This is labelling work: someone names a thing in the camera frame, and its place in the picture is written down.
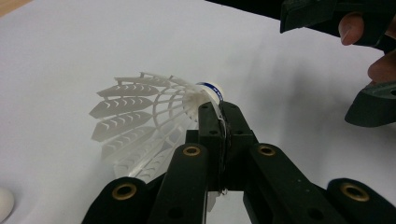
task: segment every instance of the white ball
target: white ball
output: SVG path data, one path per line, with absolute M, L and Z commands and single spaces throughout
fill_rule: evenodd
M 14 196 L 9 189 L 0 187 L 0 222 L 11 213 L 14 207 Z

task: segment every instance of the white plastic shuttlecock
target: white plastic shuttlecock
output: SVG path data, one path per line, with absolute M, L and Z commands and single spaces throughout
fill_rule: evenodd
M 218 104 L 222 96 L 214 84 L 178 77 L 141 73 L 115 79 L 118 85 L 98 92 L 105 100 L 90 113 L 101 120 L 92 139 L 105 142 L 102 159 L 114 164 L 116 177 L 148 183 L 166 171 L 186 131 L 196 129 L 198 107 Z

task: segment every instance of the brass ring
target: brass ring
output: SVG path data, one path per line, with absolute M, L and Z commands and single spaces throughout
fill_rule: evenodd
M 132 198 L 136 194 L 136 191 L 135 184 L 123 183 L 113 189 L 112 196 L 115 200 L 123 201 Z
M 349 198 L 358 202 L 367 202 L 370 200 L 369 194 L 359 186 L 350 183 L 344 183 L 340 187 L 341 191 Z
M 201 153 L 198 147 L 186 147 L 183 149 L 183 154 L 186 156 L 196 156 Z
M 259 146 L 259 153 L 264 156 L 274 156 L 276 154 L 272 148 L 265 146 Z

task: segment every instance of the white table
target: white table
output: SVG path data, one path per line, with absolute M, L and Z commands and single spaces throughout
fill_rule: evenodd
M 381 52 L 205 1 L 36 0 L 0 18 L 0 186 L 5 223 L 79 223 L 114 179 L 91 140 L 95 93 L 140 71 L 215 81 L 261 142 L 325 188 L 359 180 L 396 204 L 396 126 L 344 122 Z M 249 223 L 241 193 L 207 223 Z

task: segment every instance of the human hand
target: human hand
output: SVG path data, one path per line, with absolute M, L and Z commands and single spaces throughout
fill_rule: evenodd
M 343 45 L 356 43 L 363 35 L 364 21 L 359 12 L 352 12 L 338 25 L 338 31 Z M 393 18 L 386 35 L 396 39 L 396 16 Z M 369 78 L 374 83 L 396 81 L 396 49 L 373 63 L 368 70 Z

